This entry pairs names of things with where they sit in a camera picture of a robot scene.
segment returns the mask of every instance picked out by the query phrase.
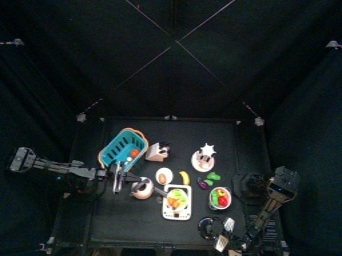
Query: white star-shaped toy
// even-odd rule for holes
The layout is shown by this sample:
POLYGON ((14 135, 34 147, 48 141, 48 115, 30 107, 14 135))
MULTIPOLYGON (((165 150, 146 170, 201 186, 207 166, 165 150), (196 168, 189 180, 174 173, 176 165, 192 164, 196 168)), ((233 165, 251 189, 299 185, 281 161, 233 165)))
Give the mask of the white star-shaped toy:
POLYGON ((216 153, 216 152, 213 151, 213 145, 209 146, 207 143, 205 143, 204 147, 201 147, 200 149, 201 149, 201 155, 203 155, 203 156, 211 157, 212 154, 216 153))

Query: black table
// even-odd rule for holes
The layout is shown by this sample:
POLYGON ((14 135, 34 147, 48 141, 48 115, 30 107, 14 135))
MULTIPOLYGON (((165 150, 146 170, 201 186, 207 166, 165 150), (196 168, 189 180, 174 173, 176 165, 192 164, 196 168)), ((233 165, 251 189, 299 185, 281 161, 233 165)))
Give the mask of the black table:
POLYGON ((153 248, 162 251, 176 249, 212 250, 212 241, 204 240, 197 233, 197 223, 205 216, 235 220, 233 233, 241 236, 245 232, 245 206, 232 194, 228 209, 213 211, 208 208, 209 190, 201 190, 196 178, 207 173, 197 172, 190 164, 193 152, 207 143, 213 145, 215 171, 221 179, 213 186, 232 189, 232 177, 248 172, 269 173, 263 130, 251 121, 229 120, 176 120, 124 119, 105 117, 86 120, 78 125, 73 143, 72 159, 80 160, 88 167, 97 167, 96 156, 120 130, 130 127, 144 133, 152 145, 156 142, 172 143, 168 158, 162 162, 145 161, 140 158, 132 168, 137 176, 154 181, 154 172, 166 167, 173 172, 172 184, 181 184, 180 170, 190 177, 192 215, 186 221, 165 220, 161 216, 161 204, 157 196, 137 200, 129 196, 130 185, 122 185, 117 195, 112 193, 112 181, 97 200, 61 199, 56 218, 53 251, 62 247, 86 248, 126 247, 153 248))

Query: white plate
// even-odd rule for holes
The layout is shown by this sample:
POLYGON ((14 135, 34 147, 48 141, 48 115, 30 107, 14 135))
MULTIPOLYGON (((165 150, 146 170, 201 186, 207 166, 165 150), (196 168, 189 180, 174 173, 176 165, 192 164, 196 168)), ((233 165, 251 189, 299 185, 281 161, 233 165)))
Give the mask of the white plate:
POLYGON ((160 168, 160 169, 156 171, 156 173, 154 173, 154 180, 156 180, 156 182, 157 182, 160 185, 166 185, 166 184, 169 184, 170 181, 172 181, 172 179, 173 179, 173 173, 172 173, 172 171, 170 171, 168 168, 162 167, 162 168, 160 168), (161 184, 161 183, 158 182, 158 179, 157 179, 157 177, 158 177, 160 174, 164 174, 164 175, 165 175, 165 183, 164 183, 164 184, 161 184))
POLYGON ((213 164, 215 164, 215 159, 213 157, 209 158, 208 160, 208 166, 207 168, 203 168, 200 167, 199 165, 199 161, 197 161, 197 154, 199 154, 199 151, 196 151, 190 157, 190 164, 192 164, 192 167, 199 171, 199 172, 208 172, 212 167, 213 167, 213 164))

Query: toy tomato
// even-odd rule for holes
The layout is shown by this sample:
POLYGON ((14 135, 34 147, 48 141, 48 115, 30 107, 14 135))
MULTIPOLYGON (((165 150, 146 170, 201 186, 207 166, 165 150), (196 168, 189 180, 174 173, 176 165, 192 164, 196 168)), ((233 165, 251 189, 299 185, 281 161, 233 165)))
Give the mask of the toy tomato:
POLYGON ((219 197, 219 205, 225 207, 228 205, 228 200, 225 196, 219 197))
POLYGON ((140 152, 138 149, 133 149, 133 150, 130 151, 130 157, 132 157, 132 158, 137 157, 138 152, 140 152))

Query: small bowl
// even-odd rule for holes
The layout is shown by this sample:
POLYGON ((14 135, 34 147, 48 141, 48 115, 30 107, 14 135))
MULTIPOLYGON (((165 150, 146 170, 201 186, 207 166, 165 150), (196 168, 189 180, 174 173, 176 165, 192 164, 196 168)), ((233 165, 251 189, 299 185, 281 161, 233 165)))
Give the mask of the small bowl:
POLYGON ((211 210, 224 210, 224 209, 227 209, 227 208, 229 207, 229 204, 231 204, 231 194, 229 194, 228 189, 224 188, 224 187, 216 187, 216 188, 213 188, 213 189, 211 190, 209 196, 208 196, 208 207, 209 207, 209 209, 211 209, 211 210), (216 192, 217 190, 224 191, 224 197, 225 197, 225 199, 227 199, 227 201, 228 201, 228 203, 227 203, 225 206, 220 206, 220 205, 215 206, 215 205, 212 204, 211 196, 212 196, 213 193, 217 193, 217 192, 216 192))

